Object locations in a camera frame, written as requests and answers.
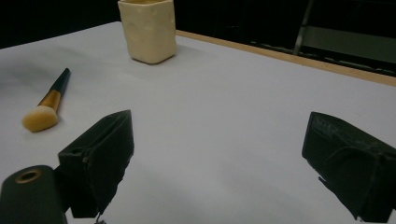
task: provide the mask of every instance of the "gold ferrule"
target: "gold ferrule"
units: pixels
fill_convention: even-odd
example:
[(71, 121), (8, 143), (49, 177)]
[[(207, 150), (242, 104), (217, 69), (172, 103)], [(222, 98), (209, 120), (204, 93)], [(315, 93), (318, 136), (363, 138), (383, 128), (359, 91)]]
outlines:
[(165, 0), (124, 0), (122, 2), (138, 4), (138, 5), (150, 5), (150, 4), (160, 3), (160, 2), (164, 2), (164, 1)]
[(50, 90), (38, 105), (48, 106), (56, 111), (58, 109), (58, 105), (60, 101), (61, 101), (61, 94), (58, 91)]
[(31, 181), (36, 180), (41, 176), (41, 170), (39, 169), (32, 169), (23, 172), (22, 174), (18, 175), (17, 178), (15, 178), (15, 182), (18, 184), (26, 184)]

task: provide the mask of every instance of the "dark background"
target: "dark background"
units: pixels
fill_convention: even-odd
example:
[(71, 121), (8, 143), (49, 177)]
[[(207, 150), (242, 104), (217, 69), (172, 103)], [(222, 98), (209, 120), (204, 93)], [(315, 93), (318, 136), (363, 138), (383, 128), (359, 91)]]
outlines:
[[(174, 0), (174, 3), (178, 30), (292, 53), (308, 0)], [(119, 20), (116, 0), (5, 1), (0, 9), (0, 49)], [(316, 0), (308, 24), (396, 38), (396, 0)], [(368, 65), (377, 73), (396, 74), (396, 64), (320, 49), (302, 48), (302, 52), (321, 61), (328, 58), (332, 58), (331, 63), (350, 61)]]

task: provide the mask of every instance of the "cup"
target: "cup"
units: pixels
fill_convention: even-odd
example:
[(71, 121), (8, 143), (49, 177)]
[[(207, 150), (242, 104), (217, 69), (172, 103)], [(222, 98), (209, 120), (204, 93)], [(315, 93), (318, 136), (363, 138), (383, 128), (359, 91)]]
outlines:
[(120, 0), (118, 5), (133, 59), (153, 64), (176, 54), (173, 0)]

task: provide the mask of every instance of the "table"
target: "table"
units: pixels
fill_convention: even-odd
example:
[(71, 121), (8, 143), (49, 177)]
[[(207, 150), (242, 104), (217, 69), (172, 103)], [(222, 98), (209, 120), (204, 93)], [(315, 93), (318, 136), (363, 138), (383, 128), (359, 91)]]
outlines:
[[(394, 79), (178, 34), (177, 55), (157, 65), (130, 59), (120, 22), (1, 49), (0, 181), (55, 168), (57, 153), (96, 121), (131, 109), (135, 154), (107, 223), (356, 223), (302, 158), (306, 125), (318, 111), (396, 147)], [(21, 118), (66, 67), (60, 123), (24, 130)]]

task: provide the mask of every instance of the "wooden table edge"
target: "wooden table edge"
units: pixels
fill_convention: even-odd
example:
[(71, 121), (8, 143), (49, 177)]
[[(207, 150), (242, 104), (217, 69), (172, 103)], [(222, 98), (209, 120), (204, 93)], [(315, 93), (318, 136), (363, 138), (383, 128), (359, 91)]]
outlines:
[(244, 44), (239, 44), (235, 43), (232, 41), (227, 41), (227, 40), (222, 40), (222, 39), (217, 39), (214, 37), (206, 36), (206, 35), (198, 35), (198, 34), (193, 34), (185, 31), (180, 31), (177, 30), (177, 35), (195, 39), (195, 40), (200, 40), (200, 41), (205, 41), (207, 43), (212, 43), (216, 45), (221, 45), (224, 47), (228, 48), (233, 48), (233, 49), (240, 49), (243, 51), (259, 54), (262, 56), (266, 57), (271, 57), (275, 59), (279, 59), (282, 61), (290, 62), (290, 63), (297, 63), (300, 65), (304, 66), (309, 66), (329, 72), (334, 72), (340, 75), (348, 76), (348, 77), (356, 77), (376, 83), (381, 83), (389, 86), (396, 86), (396, 77), (389, 77), (377, 73), (372, 73), (372, 72), (367, 72), (363, 71), (360, 69), (355, 69), (355, 68), (350, 68), (350, 67), (345, 67), (342, 65), (338, 64), (333, 64), (333, 63), (325, 63), (325, 62), (320, 62), (312, 59), (307, 59), (287, 53), (282, 53), (282, 52), (277, 52), (269, 49), (261, 49), (249, 45), (244, 45)]

